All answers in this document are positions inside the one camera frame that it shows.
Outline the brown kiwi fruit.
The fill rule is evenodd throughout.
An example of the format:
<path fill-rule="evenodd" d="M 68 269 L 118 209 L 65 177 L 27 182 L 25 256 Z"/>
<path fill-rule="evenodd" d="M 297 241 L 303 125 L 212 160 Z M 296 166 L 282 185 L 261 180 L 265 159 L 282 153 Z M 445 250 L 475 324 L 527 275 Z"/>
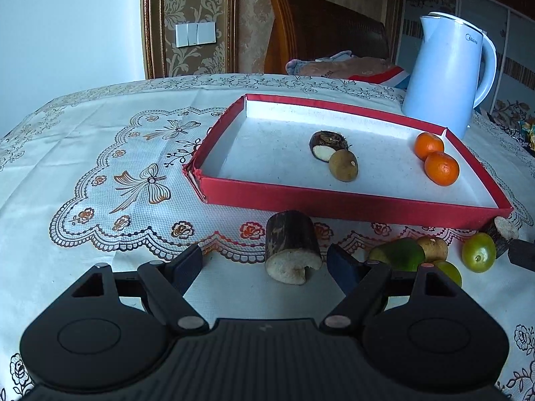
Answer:
<path fill-rule="evenodd" d="M 342 182 L 352 182 L 358 175 L 356 156 L 347 149 L 340 149 L 330 157 L 329 171 L 333 177 Z"/>

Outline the small potato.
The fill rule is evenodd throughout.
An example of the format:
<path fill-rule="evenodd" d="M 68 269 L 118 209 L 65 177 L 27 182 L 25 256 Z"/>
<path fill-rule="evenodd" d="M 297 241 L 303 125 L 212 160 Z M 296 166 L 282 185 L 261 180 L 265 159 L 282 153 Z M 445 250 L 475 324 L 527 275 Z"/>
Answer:
<path fill-rule="evenodd" d="M 427 263 L 447 260 L 448 245 L 444 240 L 442 240 L 442 238 L 435 236 L 422 236 L 418 238 L 416 242 L 423 249 L 425 261 Z"/>

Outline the red shallow cardboard tray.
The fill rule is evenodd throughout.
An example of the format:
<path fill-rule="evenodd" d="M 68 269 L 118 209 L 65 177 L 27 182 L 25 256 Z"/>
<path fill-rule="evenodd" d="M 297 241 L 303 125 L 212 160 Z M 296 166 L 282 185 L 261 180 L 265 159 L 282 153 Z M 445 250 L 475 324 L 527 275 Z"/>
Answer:
<path fill-rule="evenodd" d="M 220 206 L 460 229 L 512 213 L 449 129 L 304 98 L 240 97 L 183 172 L 201 201 Z"/>

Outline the green tomato fruit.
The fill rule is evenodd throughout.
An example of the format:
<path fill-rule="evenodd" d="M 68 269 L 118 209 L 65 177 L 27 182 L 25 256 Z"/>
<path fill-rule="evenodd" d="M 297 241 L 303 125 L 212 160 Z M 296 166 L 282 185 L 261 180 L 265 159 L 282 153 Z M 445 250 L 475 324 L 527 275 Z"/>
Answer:
<path fill-rule="evenodd" d="M 462 286 L 462 278 L 459 270 L 452 264 L 447 261 L 435 261 L 433 265 L 441 270 L 449 279 L 451 279 L 459 287 Z"/>
<path fill-rule="evenodd" d="M 485 233 L 476 233 L 463 244 L 461 259 L 470 271 L 487 272 L 496 260 L 496 246 L 493 238 Z"/>

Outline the floral lace tablecloth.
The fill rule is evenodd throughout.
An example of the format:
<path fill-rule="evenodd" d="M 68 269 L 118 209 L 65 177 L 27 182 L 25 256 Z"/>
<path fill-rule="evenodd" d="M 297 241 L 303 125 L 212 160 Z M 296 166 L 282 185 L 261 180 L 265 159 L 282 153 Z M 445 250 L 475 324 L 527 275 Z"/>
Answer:
<path fill-rule="evenodd" d="M 248 94 L 399 113 L 399 89 L 282 75 L 197 75 L 56 98 L 1 141 L 1 397 L 33 386 L 24 329 L 96 263 L 132 271 L 191 244 L 204 268 L 187 293 L 206 319 L 321 319 L 341 291 L 326 271 L 301 286 L 266 274 L 269 214 L 206 205 L 182 168 L 226 108 Z"/>

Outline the sliding wardrobe doors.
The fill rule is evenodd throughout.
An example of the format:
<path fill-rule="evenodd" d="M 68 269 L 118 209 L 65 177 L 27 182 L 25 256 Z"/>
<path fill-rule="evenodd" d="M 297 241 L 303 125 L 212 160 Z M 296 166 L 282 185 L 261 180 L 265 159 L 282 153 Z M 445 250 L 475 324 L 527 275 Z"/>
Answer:
<path fill-rule="evenodd" d="M 406 115 L 458 138 L 478 112 L 509 133 L 534 120 L 534 23 L 492 0 L 404 0 L 397 63 Z"/>

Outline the orange mandarin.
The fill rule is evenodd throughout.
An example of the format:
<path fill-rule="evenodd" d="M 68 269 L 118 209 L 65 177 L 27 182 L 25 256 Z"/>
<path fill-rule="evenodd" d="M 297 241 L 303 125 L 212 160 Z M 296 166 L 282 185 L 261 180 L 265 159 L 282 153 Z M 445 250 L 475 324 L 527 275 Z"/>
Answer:
<path fill-rule="evenodd" d="M 443 151 L 443 141 L 433 133 L 423 132 L 415 139 L 414 153 L 421 161 L 425 161 L 434 152 Z"/>
<path fill-rule="evenodd" d="M 435 184 L 452 185 L 460 175 L 458 162 L 444 152 L 432 152 L 424 161 L 425 175 Z"/>

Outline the white electric kettle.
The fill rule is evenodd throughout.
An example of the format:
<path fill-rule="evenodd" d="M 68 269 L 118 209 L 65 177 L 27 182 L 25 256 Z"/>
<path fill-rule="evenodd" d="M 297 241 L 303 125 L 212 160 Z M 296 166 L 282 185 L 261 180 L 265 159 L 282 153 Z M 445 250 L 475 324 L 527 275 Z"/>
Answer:
<path fill-rule="evenodd" d="M 476 25 L 441 12 L 421 17 L 423 42 L 405 93 L 405 116 L 462 139 L 497 70 L 493 41 Z"/>

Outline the wooden bed headboard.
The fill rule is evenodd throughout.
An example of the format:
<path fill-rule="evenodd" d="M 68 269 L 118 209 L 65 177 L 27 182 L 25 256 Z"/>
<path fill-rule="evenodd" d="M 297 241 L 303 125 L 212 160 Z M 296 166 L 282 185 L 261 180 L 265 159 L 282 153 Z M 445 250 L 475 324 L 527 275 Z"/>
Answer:
<path fill-rule="evenodd" d="M 314 61 L 338 52 L 387 59 L 385 26 L 327 0 L 270 0 L 275 16 L 264 72 L 284 74 L 293 59 Z"/>

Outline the white wall switch panel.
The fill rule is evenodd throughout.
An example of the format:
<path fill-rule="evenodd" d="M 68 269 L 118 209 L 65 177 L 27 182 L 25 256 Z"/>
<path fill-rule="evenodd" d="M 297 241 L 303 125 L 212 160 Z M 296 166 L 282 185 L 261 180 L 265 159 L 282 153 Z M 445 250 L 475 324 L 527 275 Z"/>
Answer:
<path fill-rule="evenodd" d="M 217 42 L 214 22 L 182 23 L 175 25 L 175 45 L 177 48 L 191 47 Z"/>

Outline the green cucumber piece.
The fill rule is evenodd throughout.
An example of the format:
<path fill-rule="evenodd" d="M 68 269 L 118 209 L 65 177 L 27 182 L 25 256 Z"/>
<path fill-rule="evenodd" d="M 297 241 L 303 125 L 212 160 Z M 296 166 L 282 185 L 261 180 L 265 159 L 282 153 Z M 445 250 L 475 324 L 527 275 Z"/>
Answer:
<path fill-rule="evenodd" d="M 416 272 L 425 261 L 425 253 L 414 239 L 402 238 L 374 247 L 367 259 L 386 263 L 395 271 Z"/>

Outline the floral pillow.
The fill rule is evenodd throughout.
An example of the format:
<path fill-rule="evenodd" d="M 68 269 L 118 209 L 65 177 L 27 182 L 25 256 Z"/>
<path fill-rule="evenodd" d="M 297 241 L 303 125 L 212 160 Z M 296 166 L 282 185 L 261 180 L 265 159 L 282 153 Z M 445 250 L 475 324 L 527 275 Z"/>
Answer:
<path fill-rule="evenodd" d="M 293 59 L 287 62 L 286 71 L 288 75 L 372 83 L 404 91 L 410 81 L 410 74 L 388 59 L 357 57 L 351 51 L 314 61 Z"/>

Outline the striped colourful bedding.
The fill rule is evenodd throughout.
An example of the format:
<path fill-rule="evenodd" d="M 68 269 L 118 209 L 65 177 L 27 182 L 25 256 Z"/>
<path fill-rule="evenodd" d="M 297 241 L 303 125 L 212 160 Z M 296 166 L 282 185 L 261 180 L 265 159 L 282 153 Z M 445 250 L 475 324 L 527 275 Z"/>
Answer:
<path fill-rule="evenodd" d="M 501 131 L 516 140 L 530 155 L 534 155 L 534 145 L 531 143 L 531 129 L 530 125 L 524 121 L 516 121 L 507 123 L 498 118 L 494 118 L 491 114 L 483 109 L 476 108 L 475 112 L 481 115 L 484 119 L 489 120 L 492 124 L 497 126 Z"/>

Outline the dark sugarcane piece small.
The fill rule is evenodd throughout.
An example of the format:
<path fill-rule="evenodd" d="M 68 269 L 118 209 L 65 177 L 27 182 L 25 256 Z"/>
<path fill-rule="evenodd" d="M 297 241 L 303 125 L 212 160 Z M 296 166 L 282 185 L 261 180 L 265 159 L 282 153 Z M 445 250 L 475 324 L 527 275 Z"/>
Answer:
<path fill-rule="evenodd" d="M 480 229 L 480 232 L 489 235 L 493 239 L 496 248 L 496 258 L 501 257 L 502 254 L 508 251 L 512 240 L 519 238 L 519 229 L 511 220 L 502 216 L 496 216 L 493 220 L 487 222 Z"/>

